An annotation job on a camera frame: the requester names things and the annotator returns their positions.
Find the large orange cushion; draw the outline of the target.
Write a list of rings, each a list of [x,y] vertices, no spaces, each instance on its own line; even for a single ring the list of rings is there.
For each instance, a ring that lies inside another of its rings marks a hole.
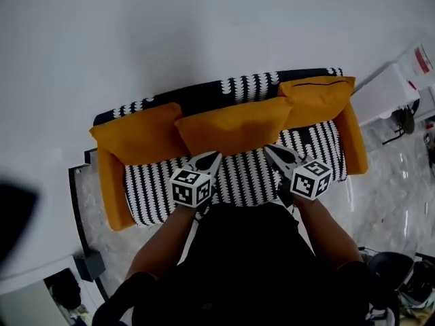
[[[152,164],[189,154],[175,126],[182,117],[181,107],[169,103],[94,126],[90,134],[124,165]]]
[[[277,97],[191,115],[175,125],[191,155],[232,156],[274,143],[291,109],[287,99]]]
[[[291,107],[283,128],[333,120],[349,104],[354,87],[355,77],[317,76],[280,83],[278,95]]]

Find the person's left forearm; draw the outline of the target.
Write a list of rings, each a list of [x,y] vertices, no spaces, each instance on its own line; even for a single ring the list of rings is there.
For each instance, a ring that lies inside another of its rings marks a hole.
[[[172,270],[181,259],[195,214],[194,208],[178,205],[137,252],[126,279],[138,272],[146,272],[158,279]]]

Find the person's right forearm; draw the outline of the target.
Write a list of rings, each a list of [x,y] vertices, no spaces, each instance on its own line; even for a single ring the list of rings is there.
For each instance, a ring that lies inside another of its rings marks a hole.
[[[363,262],[356,243],[318,199],[308,200],[295,195],[294,205],[318,258],[335,270],[350,262]]]

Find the black white patterned throw blanket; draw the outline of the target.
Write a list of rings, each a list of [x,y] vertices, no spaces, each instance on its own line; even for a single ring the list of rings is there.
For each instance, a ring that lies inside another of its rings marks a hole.
[[[119,117],[168,103],[178,104],[187,114],[220,109],[277,95],[278,85],[290,80],[318,75],[338,77],[340,68],[274,71],[230,77],[165,92],[98,114],[93,126]],[[278,144],[295,149],[300,155],[321,158],[332,167],[332,180],[347,177],[345,152],[337,124],[325,121],[305,128],[279,133]],[[163,223],[175,206],[170,199],[169,178],[176,168],[186,165],[188,156],[152,164],[124,165],[108,151],[98,147],[101,191],[110,227],[123,230]],[[266,162],[261,149],[225,157],[216,175],[214,204],[254,206],[276,199],[279,176]]]

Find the orange sofa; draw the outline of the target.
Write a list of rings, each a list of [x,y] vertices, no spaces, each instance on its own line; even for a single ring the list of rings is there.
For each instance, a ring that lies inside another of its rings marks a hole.
[[[212,203],[256,206],[280,180],[262,148],[275,143],[319,158],[344,181],[368,169],[350,98],[355,78],[339,68],[230,77],[165,92],[95,117],[103,204],[111,229],[163,223],[174,211],[171,175],[192,156],[219,151]]]

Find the person in grey clothing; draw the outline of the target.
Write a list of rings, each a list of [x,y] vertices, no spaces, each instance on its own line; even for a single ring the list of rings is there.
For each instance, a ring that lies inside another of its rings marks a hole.
[[[373,310],[399,306],[364,261],[331,268],[281,205],[222,203],[172,270],[125,279],[92,326],[368,326]]]

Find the black office chair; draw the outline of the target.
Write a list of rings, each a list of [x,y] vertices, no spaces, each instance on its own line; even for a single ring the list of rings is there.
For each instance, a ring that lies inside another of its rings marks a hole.
[[[380,252],[368,261],[368,270],[378,283],[397,290],[406,280],[414,266],[411,257],[396,252]]]

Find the dark grey box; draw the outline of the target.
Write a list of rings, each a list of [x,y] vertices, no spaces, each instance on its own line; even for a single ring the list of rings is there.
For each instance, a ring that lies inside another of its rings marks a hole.
[[[82,280],[94,282],[105,271],[101,253],[91,251],[74,257],[74,262]]]

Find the clear water bottle red label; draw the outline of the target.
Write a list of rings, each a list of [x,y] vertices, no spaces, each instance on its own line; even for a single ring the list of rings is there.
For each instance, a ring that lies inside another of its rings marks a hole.
[[[435,35],[426,35],[397,59],[406,81],[417,90],[435,85]]]

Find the black bag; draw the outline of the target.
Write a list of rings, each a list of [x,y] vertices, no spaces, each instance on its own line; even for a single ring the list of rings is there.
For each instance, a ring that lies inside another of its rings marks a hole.
[[[81,289],[70,269],[64,269],[52,277],[54,299],[67,310],[81,305]]]

